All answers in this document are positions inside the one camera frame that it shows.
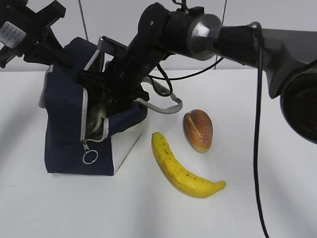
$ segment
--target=navy blue bag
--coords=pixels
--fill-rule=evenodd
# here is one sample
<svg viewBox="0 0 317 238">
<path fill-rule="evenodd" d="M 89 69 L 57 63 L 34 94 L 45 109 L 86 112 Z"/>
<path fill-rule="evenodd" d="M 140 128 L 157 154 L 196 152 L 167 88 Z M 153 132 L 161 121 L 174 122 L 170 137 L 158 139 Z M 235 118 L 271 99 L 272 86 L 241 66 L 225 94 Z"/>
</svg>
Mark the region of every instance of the navy blue bag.
<svg viewBox="0 0 317 238">
<path fill-rule="evenodd" d="M 65 47 L 74 67 L 54 64 L 46 73 L 39 105 L 48 113 L 45 142 L 48 173 L 114 175 L 141 134 L 148 109 L 134 102 L 129 110 L 103 121 L 100 140 L 85 138 L 89 95 L 78 84 L 78 75 L 96 48 L 75 38 Z"/>
</svg>

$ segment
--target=yellow banana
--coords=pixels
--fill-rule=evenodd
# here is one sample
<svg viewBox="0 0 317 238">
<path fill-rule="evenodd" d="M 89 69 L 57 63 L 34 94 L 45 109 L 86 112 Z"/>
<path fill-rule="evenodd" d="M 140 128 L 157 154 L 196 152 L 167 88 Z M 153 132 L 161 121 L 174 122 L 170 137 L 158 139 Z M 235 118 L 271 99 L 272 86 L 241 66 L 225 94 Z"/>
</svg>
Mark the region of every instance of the yellow banana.
<svg viewBox="0 0 317 238">
<path fill-rule="evenodd" d="M 159 132 L 152 135 L 152 149 L 159 167 L 180 191 L 193 197 L 209 197 L 226 187 L 226 182 L 211 182 L 187 171 L 174 157 L 166 138 Z"/>
</svg>

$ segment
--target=bread roll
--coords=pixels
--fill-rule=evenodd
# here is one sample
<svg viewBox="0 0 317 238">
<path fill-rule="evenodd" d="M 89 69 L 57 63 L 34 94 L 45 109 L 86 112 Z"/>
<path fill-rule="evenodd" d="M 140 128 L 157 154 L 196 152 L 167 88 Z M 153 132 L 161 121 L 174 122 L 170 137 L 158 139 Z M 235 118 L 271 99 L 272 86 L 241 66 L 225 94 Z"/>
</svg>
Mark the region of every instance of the bread roll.
<svg viewBox="0 0 317 238">
<path fill-rule="evenodd" d="M 207 113 L 195 109 L 184 116 L 184 131 L 192 146 L 199 152 L 207 152 L 212 143 L 212 122 Z"/>
</svg>

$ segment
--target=zipper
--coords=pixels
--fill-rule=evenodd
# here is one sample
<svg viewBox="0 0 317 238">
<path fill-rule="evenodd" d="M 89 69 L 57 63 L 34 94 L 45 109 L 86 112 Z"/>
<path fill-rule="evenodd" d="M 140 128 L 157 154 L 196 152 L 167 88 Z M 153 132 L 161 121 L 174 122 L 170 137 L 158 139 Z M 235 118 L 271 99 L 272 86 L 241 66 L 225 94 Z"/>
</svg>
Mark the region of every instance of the zipper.
<svg viewBox="0 0 317 238">
<path fill-rule="evenodd" d="M 87 89 L 83 87 L 83 105 L 81 110 L 81 130 L 80 130 L 81 141 L 84 141 L 86 139 L 87 106 L 88 106 L 88 92 L 87 92 Z"/>
<path fill-rule="evenodd" d="M 88 144 L 87 144 L 87 141 L 84 140 L 82 143 L 83 143 L 85 152 L 90 151 L 89 146 L 88 146 Z"/>
<path fill-rule="evenodd" d="M 103 135 L 102 135 L 101 139 L 100 140 L 87 139 L 87 140 L 93 141 L 93 142 L 102 142 L 104 139 L 106 139 L 108 137 L 108 134 L 109 134 L 109 119 L 108 118 L 104 118 Z"/>
<path fill-rule="evenodd" d="M 83 163 L 84 163 L 85 165 L 91 165 L 91 164 L 93 164 L 94 162 L 96 162 L 96 160 L 98 159 L 98 156 L 99 156 L 99 155 L 98 155 L 98 151 L 97 151 L 97 150 L 90 150 L 90 148 L 89 148 L 89 146 L 88 146 L 86 140 L 84 140 L 82 143 L 83 143 L 84 150 L 85 150 L 85 153 L 84 153 L 84 155 L 83 155 Z M 94 158 L 92 161 L 87 162 L 85 157 L 86 157 L 86 155 L 88 155 L 89 153 L 94 153 L 94 154 L 95 154 L 95 158 Z"/>
</svg>

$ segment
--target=black cable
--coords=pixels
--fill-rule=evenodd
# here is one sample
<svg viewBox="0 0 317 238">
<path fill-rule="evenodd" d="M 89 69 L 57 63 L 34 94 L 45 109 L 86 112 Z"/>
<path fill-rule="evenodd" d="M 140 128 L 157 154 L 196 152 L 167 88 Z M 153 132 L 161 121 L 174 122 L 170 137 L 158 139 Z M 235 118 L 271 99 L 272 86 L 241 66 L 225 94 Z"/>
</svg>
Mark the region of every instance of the black cable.
<svg viewBox="0 0 317 238">
<path fill-rule="evenodd" d="M 182 11 L 183 12 L 186 12 L 186 11 L 189 11 L 189 8 L 187 7 L 187 3 L 186 3 L 186 0 L 182 0 L 182 2 L 177 2 L 176 0 L 172 0 L 172 2 L 174 4 L 177 4 L 177 5 L 180 5 L 182 7 Z"/>
<path fill-rule="evenodd" d="M 256 38 L 258 40 L 258 86 L 257 86 L 257 107 L 256 107 L 256 121 L 254 131 L 254 147 L 253 147 L 253 175 L 255 184 L 255 193 L 257 199 L 257 206 L 259 218 L 262 226 L 263 233 L 266 238 L 269 238 L 265 222 L 263 218 L 260 187 L 259 187 L 259 172 L 258 172 L 258 151 L 259 151 L 259 133 L 260 133 L 260 117 L 261 117 L 261 97 L 262 97 L 262 71 L 263 71 L 263 36 L 262 28 L 258 22 L 253 22 L 251 25 L 256 26 Z"/>
<path fill-rule="evenodd" d="M 87 27 L 86 27 L 86 22 L 85 22 L 85 18 L 84 18 L 83 7 L 82 7 L 82 5 L 81 5 L 81 0 L 78 0 L 78 4 L 79 4 L 79 10 L 80 10 L 81 19 L 82 19 L 82 22 L 83 22 L 83 27 L 84 27 L 84 32 L 85 32 L 86 40 L 89 41 L 89 39 L 88 39 L 88 33 L 87 33 Z"/>
<path fill-rule="evenodd" d="M 180 80 L 180 79 L 185 79 L 185 78 L 190 78 L 190 77 L 194 77 L 194 76 L 197 76 L 198 74 L 201 74 L 201 73 L 204 73 L 206 72 L 207 70 L 215 67 L 217 64 L 219 64 L 221 61 L 223 60 L 223 58 L 220 58 L 218 61 L 216 61 L 214 64 L 212 64 L 211 66 L 197 72 L 197 73 L 193 73 L 193 74 L 189 74 L 189 75 L 186 75 L 186 76 L 182 76 L 182 77 L 179 77 L 179 78 L 170 78 L 169 80 L 170 81 L 173 81 L 173 80 Z M 160 78 L 160 77 L 156 77 L 156 76 L 153 76 L 153 75 L 149 75 L 150 78 L 154 78 L 154 79 L 161 79 L 161 80 L 166 80 L 165 78 Z"/>
<path fill-rule="evenodd" d="M 149 78 L 150 78 L 150 80 L 151 80 L 151 83 L 152 83 L 152 86 L 153 86 L 153 89 L 154 89 L 154 91 L 155 91 L 158 95 L 160 95 L 161 97 L 169 97 L 169 96 L 173 93 L 173 86 L 172 86 L 172 84 L 171 84 L 171 82 L 170 82 L 170 79 L 168 78 L 166 72 L 162 69 L 162 67 L 161 67 L 160 64 L 157 65 L 157 68 L 158 68 L 158 70 L 160 71 L 160 73 L 163 75 L 164 80 L 165 80 L 165 81 L 167 82 L 167 84 L 168 84 L 169 93 L 165 94 L 165 93 L 160 92 L 160 91 L 156 88 L 156 86 L 155 86 L 153 77 L 152 77 L 152 76 L 149 76 Z"/>
<path fill-rule="evenodd" d="M 226 9 L 227 9 L 227 0 L 224 1 L 224 8 L 223 8 L 223 14 L 222 14 L 222 20 L 221 20 L 221 25 L 223 26 L 224 23 L 224 16 L 226 14 Z"/>
</svg>

